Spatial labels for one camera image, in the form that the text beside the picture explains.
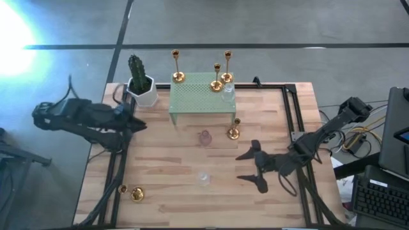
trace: black keyboard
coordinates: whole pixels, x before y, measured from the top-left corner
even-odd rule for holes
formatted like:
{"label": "black keyboard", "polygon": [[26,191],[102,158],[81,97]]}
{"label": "black keyboard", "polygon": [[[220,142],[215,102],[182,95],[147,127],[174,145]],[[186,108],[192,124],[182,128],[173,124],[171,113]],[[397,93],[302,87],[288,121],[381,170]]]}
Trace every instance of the black keyboard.
{"label": "black keyboard", "polygon": [[409,229],[409,192],[401,188],[355,176],[353,210]]}

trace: mesh platform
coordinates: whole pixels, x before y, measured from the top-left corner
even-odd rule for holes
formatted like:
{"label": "mesh platform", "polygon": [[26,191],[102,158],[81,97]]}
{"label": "mesh platform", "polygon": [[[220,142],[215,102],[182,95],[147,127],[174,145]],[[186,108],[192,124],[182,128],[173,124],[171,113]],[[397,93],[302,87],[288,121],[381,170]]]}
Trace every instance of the mesh platform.
{"label": "mesh platform", "polygon": [[177,114],[231,113],[234,119],[236,100],[226,102],[222,99],[222,92],[210,90],[210,83],[215,80],[216,73],[185,73],[185,76],[182,83],[171,80],[169,113],[174,124]]}

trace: gray floor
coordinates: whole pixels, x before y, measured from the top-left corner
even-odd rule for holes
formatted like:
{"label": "gray floor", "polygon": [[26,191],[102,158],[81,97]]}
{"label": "gray floor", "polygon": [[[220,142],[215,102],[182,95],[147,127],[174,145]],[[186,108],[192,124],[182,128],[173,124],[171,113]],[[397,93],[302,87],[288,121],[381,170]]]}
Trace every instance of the gray floor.
{"label": "gray floor", "polygon": [[[6,0],[0,13],[15,27],[0,47],[116,44],[128,0]],[[124,44],[140,43],[405,43],[409,16],[399,0],[135,0]],[[409,86],[408,49],[232,49],[237,81],[313,82],[318,105],[339,105],[350,96],[386,100],[392,86]],[[184,72],[211,72],[224,49],[181,50]],[[146,72],[169,82],[170,50],[121,50],[114,82],[130,77],[127,58],[141,57]],[[33,165],[15,203],[10,229],[69,226],[90,144],[62,131],[36,128],[31,111],[65,93],[68,74],[81,97],[100,102],[114,49],[25,50],[0,54],[0,127],[12,143],[45,157]],[[373,107],[383,105],[373,103]],[[337,107],[322,107],[330,117]],[[385,111],[378,113],[368,122]],[[376,130],[382,134],[382,128]],[[373,152],[378,146],[373,143]],[[342,162],[354,160],[344,153]]]}

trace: black metal frame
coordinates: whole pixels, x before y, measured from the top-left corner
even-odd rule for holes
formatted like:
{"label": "black metal frame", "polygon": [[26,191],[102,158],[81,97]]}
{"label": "black metal frame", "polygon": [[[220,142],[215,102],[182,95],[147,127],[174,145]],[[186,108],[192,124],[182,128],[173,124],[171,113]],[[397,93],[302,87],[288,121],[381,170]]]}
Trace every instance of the black metal frame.
{"label": "black metal frame", "polygon": [[[291,93],[291,96],[292,96],[293,101],[294,101],[295,116],[297,118],[297,123],[298,123],[298,131],[299,132],[304,132],[304,123],[302,121],[301,108],[300,108],[300,104],[298,102],[297,89],[295,87],[295,84],[260,84],[257,77],[254,78],[253,82],[254,83],[249,83],[249,84],[236,84],[235,88],[236,89],[280,89],[281,92],[282,92],[283,100],[284,100],[284,108],[285,108],[285,111],[286,111],[286,118],[287,118],[287,122],[288,122],[288,132],[289,132],[290,139],[291,139],[291,133],[295,132],[293,118],[292,118],[292,114],[291,114],[291,108],[290,108],[290,105],[289,105],[289,97],[288,97],[288,93]],[[157,84],[157,89],[170,89],[170,87],[171,87],[170,84]],[[124,91],[123,100],[126,100],[127,96],[128,96],[127,92]],[[135,109],[135,100],[133,98],[131,99],[131,107],[132,107],[132,110],[134,111],[134,109]],[[112,183],[112,178],[113,178],[113,175],[114,175],[114,166],[115,166],[116,156],[117,155],[115,155],[115,154],[111,154],[111,157],[109,159],[108,170],[107,170],[107,178],[106,178],[106,181],[105,181],[104,191],[106,191],[107,187]],[[121,161],[123,161],[123,160],[126,162],[126,153],[121,156]],[[301,177],[302,173],[303,173],[302,169],[297,170],[298,180],[300,180],[300,177]],[[315,182],[315,177],[314,177],[314,173],[313,173],[313,166],[311,165],[311,163],[309,163],[307,165],[307,177],[309,178],[313,188],[316,189],[316,182]],[[300,199],[301,199],[302,208],[303,208],[303,211],[304,211],[305,224],[306,224],[306,227],[309,227],[313,223],[312,223],[311,214],[310,214],[310,211],[309,211],[307,194],[305,192],[305,187],[303,186],[303,184],[298,182],[298,186],[300,188]],[[322,212],[318,208],[318,205],[316,204],[316,201],[313,201],[313,204],[314,204],[317,223],[318,224],[324,224]],[[105,216],[106,216],[106,213],[107,213],[107,205],[104,205],[104,207],[101,209],[101,211],[99,213],[97,225],[84,226],[81,229],[115,228],[116,227],[116,221],[117,221],[117,218],[118,218],[119,205],[120,205],[120,194],[118,192],[115,192],[114,202],[113,202],[113,206],[112,206],[111,221],[109,223],[105,223]]]}

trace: wooden tabletop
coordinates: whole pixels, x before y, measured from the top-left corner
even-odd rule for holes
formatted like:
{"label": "wooden tabletop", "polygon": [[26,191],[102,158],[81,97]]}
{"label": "wooden tabletop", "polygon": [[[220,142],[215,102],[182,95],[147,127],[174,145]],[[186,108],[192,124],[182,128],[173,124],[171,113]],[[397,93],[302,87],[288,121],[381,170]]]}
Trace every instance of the wooden tabletop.
{"label": "wooden tabletop", "polygon": [[[313,132],[321,126],[313,86],[310,82],[296,85],[305,129]],[[112,100],[115,86],[107,85],[103,103],[115,105]],[[177,125],[173,126],[168,114],[169,90],[158,90],[158,94],[154,108],[138,108],[135,112],[148,128],[133,136],[123,179],[129,190],[142,187],[145,198],[135,203],[129,192],[121,195],[117,227],[305,226],[300,197],[292,197],[280,186],[276,172],[264,175],[269,189],[266,194],[260,194],[253,183],[236,178],[256,172],[253,160],[235,160],[249,149],[251,140],[260,140],[267,153],[286,152],[290,141],[281,90],[236,90],[236,117],[242,121],[238,127],[241,135],[236,141],[226,136],[231,121],[228,114],[179,115]],[[203,130],[212,136],[208,146],[199,142]],[[90,156],[101,150],[94,145]],[[318,192],[344,221],[330,157],[325,152],[320,156],[323,164],[313,162]],[[101,198],[108,162],[107,153],[88,164],[75,223],[82,221]],[[200,183],[197,178],[200,172],[210,175],[210,184]],[[288,178],[298,189],[295,172]],[[314,216],[311,199],[309,204]]]}

